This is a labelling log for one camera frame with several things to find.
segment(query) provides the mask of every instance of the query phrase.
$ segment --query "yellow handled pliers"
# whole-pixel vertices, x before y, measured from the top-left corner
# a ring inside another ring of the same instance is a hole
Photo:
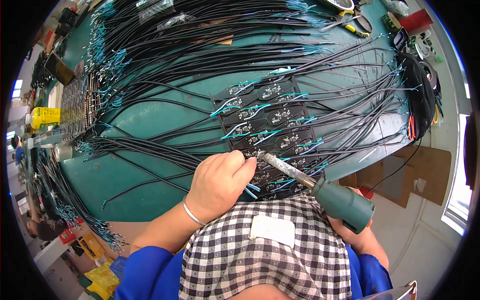
[[[369,37],[370,35],[367,33],[367,32],[361,32],[361,31],[358,31],[355,27],[353,27],[352,25],[349,25],[347,24],[346,22],[348,21],[351,21],[353,20],[354,18],[358,18],[359,16],[356,16],[356,17],[353,17],[353,18],[350,18],[350,19],[346,19],[345,18],[345,14],[354,14],[355,12],[354,11],[342,11],[340,13],[338,13],[338,15],[330,15],[330,14],[325,14],[325,13],[321,13],[321,12],[317,12],[317,15],[323,17],[323,18],[326,18],[326,19],[330,19],[334,22],[332,22],[331,24],[327,24],[327,26],[325,28],[322,28],[320,31],[326,31],[327,29],[331,28],[331,27],[334,27],[334,26],[337,26],[337,25],[340,25],[342,26],[343,28],[347,29],[348,31],[356,34],[357,36],[359,37]]]

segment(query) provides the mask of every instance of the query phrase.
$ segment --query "soldering iron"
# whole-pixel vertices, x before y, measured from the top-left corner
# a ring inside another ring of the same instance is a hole
[[[352,189],[328,181],[323,176],[316,181],[265,151],[260,152],[257,158],[310,188],[311,195],[325,209],[327,215],[343,220],[343,225],[354,233],[359,234],[370,224],[375,205]]]

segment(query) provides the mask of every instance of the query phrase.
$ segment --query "metal bowl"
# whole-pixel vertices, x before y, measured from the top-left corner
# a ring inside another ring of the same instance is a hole
[[[353,4],[353,0],[324,0],[324,1],[341,11],[352,11],[353,8],[355,7],[355,5]]]

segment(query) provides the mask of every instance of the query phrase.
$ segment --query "silver bracelet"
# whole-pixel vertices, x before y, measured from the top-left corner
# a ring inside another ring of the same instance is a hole
[[[206,223],[204,223],[204,222],[200,221],[199,219],[195,218],[195,216],[192,214],[192,212],[190,211],[190,209],[188,209],[187,204],[185,203],[185,198],[187,198],[186,195],[183,197],[182,202],[183,202],[183,207],[185,208],[185,211],[187,212],[187,214],[188,214],[188,215],[190,216],[190,218],[192,218],[195,222],[197,222],[198,224],[200,224],[200,225],[202,225],[202,226],[205,226]]]

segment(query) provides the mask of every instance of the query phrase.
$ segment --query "green soldering iron handle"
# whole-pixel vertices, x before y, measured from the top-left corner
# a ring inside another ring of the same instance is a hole
[[[352,189],[320,178],[312,189],[312,196],[325,212],[356,234],[361,233],[372,219],[375,205]]]

